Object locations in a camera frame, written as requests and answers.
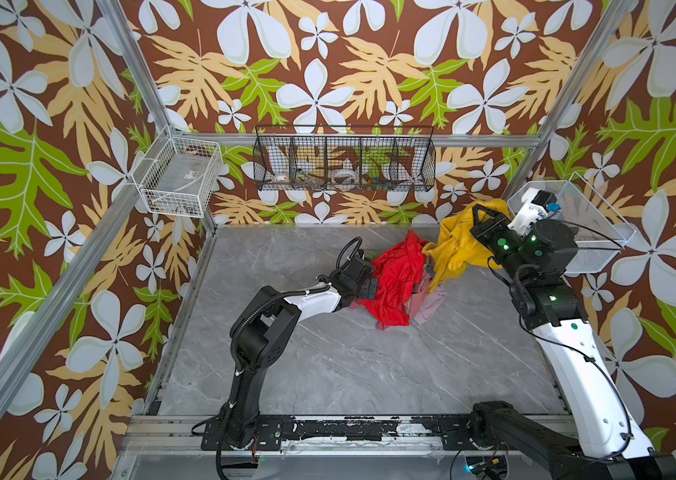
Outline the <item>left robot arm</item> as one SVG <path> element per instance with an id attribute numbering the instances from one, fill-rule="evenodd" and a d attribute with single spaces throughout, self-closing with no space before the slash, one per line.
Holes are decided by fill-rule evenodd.
<path id="1" fill-rule="evenodd" d="M 342 253 L 331 273 L 313 287 L 278 291 L 261 288 L 230 329 L 234 378 L 226 404 L 219 412 L 219 441 L 243 448 L 253 440 L 260 416 L 260 396 L 267 370 L 284 353 L 299 323 L 333 314 L 377 292 L 375 268 L 357 247 Z"/>

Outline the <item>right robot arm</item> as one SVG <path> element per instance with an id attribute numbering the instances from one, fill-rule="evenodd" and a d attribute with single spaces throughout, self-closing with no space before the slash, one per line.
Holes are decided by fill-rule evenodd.
<path id="1" fill-rule="evenodd" d="M 501 266 L 521 328 L 541 346 L 577 429 L 560 434 L 506 401 L 474 405 L 474 444 L 518 450 L 554 479 L 676 479 L 676 460 L 655 450 L 606 369 L 579 296 L 563 280 L 577 256 L 578 227 L 542 216 L 518 227 L 484 205 L 472 235 Z"/>

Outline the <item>yellow cloth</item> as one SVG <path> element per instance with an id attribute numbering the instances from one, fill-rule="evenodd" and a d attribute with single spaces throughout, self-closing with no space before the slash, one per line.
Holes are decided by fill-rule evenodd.
<path id="1" fill-rule="evenodd" d="M 493 199 L 473 202 L 457 216 L 444 219 L 440 223 L 439 240 L 423 247 L 423 253 L 432 260 L 434 268 L 429 293 L 433 293 L 445 281 L 461 277 L 470 266 L 488 267 L 488 259 L 492 254 L 471 233 L 475 225 L 473 210 L 476 206 L 509 215 L 507 202 Z"/>

